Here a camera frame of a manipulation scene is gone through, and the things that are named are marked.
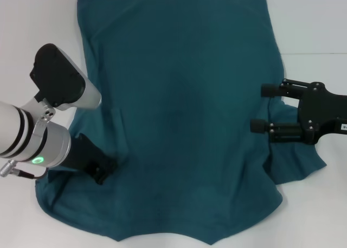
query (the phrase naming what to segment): teal cloth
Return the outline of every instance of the teal cloth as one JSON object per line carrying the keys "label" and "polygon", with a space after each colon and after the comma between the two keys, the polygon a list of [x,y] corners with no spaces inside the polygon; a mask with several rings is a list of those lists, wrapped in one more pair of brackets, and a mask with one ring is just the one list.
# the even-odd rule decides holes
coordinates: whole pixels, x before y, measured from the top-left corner
{"label": "teal cloth", "polygon": [[260,97],[284,77],[266,0],[78,0],[78,21],[103,102],[78,110],[70,132],[120,168],[103,186],[50,170],[36,193],[57,220],[115,240],[170,232],[213,244],[272,213],[276,184],[325,166],[314,146],[250,132],[251,118],[297,118]]}

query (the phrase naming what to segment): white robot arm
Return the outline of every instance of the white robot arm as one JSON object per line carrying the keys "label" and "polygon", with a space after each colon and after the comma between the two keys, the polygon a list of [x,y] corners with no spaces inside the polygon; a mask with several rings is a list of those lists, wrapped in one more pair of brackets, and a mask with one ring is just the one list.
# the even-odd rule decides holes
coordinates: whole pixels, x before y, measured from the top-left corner
{"label": "white robot arm", "polygon": [[82,170],[102,184],[117,162],[105,156],[85,135],[71,138],[65,127],[50,121],[55,108],[96,109],[101,94],[53,44],[37,52],[30,76],[40,89],[32,100],[21,108],[0,102],[0,157],[9,159],[0,169],[0,176],[38,178],[15,168],[18,162],[27,162],[47,169],[64,166]]}

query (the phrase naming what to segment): white background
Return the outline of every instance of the white background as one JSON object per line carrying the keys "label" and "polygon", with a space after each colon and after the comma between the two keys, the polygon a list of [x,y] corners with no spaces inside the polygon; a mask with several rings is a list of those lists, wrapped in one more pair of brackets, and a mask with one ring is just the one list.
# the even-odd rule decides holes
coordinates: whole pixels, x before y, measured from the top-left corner
{"label": "white background", "polygon": [[[347,94],[346,0],[267,1],[287,77],[321,81],[331,92]],[[37,92],[29,72],[45,43],[62,48],[86,71],[76,0],[0,0],[1,101],[22,106]],[[68,126],[72,118],[73,110],[59,112],[55,121]],[[303,181],[280,186],[284,202],[272,215],[214,247],[347,247],[346,143],[347,136],[324,136],[316,148],[328,166]],[[37,204],[34,181],[26,179],[0,179],[0,198],[1,247],[208,247],[177,234],[117,243],[77,230],[46,215]]]}

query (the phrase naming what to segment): robotic end effector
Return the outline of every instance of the robotic end effector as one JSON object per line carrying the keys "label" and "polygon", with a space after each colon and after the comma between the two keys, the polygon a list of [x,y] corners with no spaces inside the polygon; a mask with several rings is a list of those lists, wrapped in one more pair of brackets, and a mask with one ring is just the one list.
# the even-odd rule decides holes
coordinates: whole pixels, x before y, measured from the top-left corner
{"label": "robotic end effector", "polygon": [[50,121],[54,108],[96,109],[101,103],[99,91],[53,44],[37,52],[30,77],[39,89],[31,101],[21,108],[0,102],[0,117],[6,125],[0,126],[0,157],[10,159],[0,169],[0,176],[37,178],[15,168],[18,162],[27,162],[47,169],[63,166],[82,170],[102,184],[117,168],[116,160],[85,135],[71,138],[65,127]]}
{"label": "robotic end effector", "polygon": [[268,132],[270,142],[316,144],[329,133],[347,134],[347,96],[330,93],[322,82],[309,84],[284,79],[279,86],[263,84],[261,96],[299,100],[297,123],[250,121],[251,132]]}

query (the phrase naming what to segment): black cable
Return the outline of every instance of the black cable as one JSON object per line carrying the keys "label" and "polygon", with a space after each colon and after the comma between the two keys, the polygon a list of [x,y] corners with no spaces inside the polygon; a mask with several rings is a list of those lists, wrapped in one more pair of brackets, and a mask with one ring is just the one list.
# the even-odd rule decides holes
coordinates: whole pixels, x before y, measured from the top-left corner
{"label": "black cable", "polygon": [[42,179],[42,178],[44,178],[46,176],[47,172],[48,172],[48,168],[46,168],[46,171],[43,173],[43,175],[35,176],[35,175],[31,174],[31,173],[19,170],[19,173],[18,173],[17,176],[25,177],[26,179]]}

